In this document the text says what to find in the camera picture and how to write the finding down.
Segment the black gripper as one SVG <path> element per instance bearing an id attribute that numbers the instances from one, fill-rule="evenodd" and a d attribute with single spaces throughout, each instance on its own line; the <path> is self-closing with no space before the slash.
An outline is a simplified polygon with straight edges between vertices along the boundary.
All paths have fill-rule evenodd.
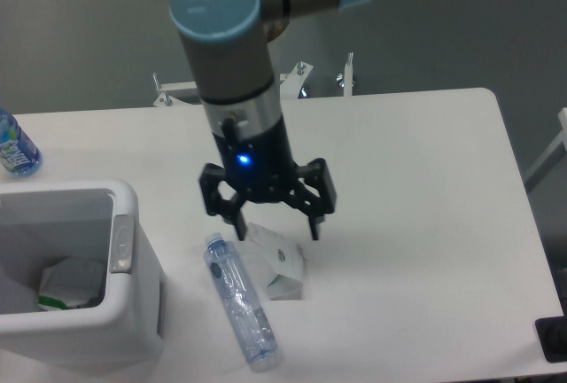
<path id="1" fill-rule="evenodd" d="M 220 215 L 244 240 L 246 223 L 241 208 L 253 203 L 285 202 L 308 220 L 312 240 L 319 226 L 335 212 L 337 192 L 327 162 L 316 158 L 298 166 L 291 155 L 284 119 L 250 137 L 240 134 L 239 122 L 227 117 L 214 140 L 222 165 L 206 163 L 198 179 L 208 215 Z"/>

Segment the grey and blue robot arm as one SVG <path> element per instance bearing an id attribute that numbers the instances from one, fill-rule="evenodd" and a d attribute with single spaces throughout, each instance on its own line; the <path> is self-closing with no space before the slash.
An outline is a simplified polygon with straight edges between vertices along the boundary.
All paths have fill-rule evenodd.
<path id="1" fill-rule="evenodd" d="M 199 178 L 206 212 L 247 232 L 242 207 L 285 203 L 311 234 L 334 212 L 337 194 L 322 158 L 292 157 L 269 43 L 297 17 L 370 0 L 167 0 L 204 107 L 220 164 Z"/>

